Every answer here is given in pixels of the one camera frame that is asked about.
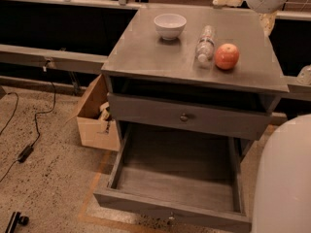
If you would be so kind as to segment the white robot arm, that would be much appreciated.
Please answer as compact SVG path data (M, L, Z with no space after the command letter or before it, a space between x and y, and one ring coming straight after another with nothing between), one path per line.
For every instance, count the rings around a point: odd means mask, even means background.
M216 6L246 3L259 14L286 0L213 0ZM311 115L279 126L262 151L250 233L311 233Z

